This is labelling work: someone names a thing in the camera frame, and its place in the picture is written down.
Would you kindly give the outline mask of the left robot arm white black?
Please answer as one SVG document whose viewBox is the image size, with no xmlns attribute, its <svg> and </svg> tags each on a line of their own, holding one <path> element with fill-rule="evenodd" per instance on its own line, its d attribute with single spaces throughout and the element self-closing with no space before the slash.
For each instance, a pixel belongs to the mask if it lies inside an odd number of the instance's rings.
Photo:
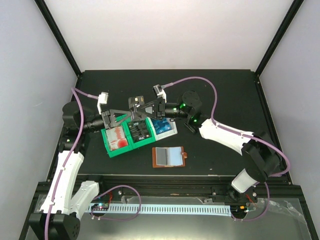
<svg viewBox="0 0 320 240">
<path fill-rule="evenodd" d="M 122 110 L 104 110 L 85 117 L 81 103 L 71 101 L 62 108 L 64 134 L 59 140 L 58 162 L 48 194 L 40 209 L 32 213 L 29 225 L 39 240 L 77 239 L 81 218 L 95 198 L 103 199 L 108 192 L 106 185 L 94 180 L 81 183 L 73 193 L 79 169 L 85 159 L 89 137 L 102 129 L 119 126 L 116 115 Z"/>
</svg>

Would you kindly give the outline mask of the brown leather card holder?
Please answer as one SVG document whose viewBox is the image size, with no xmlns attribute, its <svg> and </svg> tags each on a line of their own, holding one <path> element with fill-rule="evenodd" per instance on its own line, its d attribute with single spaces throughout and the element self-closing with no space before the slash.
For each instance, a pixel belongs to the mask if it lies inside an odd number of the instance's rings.
<svg viewBox="0 0 320 240">
<path fill-rule="evenodd" d="M 156 164 L 156 148 L 166 148 L 167 150 L 167 165 Z M 177 147 L 153 147 L 152 148 L 152 167 L 153 168 L 174 168 L 184 167 L 188 154 L 184 151 L 183 146 Z"/>
</svg>

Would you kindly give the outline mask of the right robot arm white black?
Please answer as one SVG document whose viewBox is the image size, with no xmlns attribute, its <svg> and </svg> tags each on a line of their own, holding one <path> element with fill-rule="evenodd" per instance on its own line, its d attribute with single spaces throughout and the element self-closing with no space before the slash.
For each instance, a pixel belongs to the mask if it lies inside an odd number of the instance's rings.
<svg viewBox="0 0 320 240">
<path fill-rule="evenodd" d="M 228 198 L 234 202 L 240 201 L 254 184 L 265 182 L 280 164 L 281 156 L 266 133 L 256 135 L 213 121 L 202 113 L 202 102 L 195 91 L 186 91 L 177 103 L 166 102 L 162 96 L 148 103 L 139 103 L 140 97 L 134 100 L 132 109 L 137 116 L 155 120 L 185 119 L 184 125 L 192 133 L 222 144 L 244 158 L 243 170 L 227 189 Z"/>
</svg>

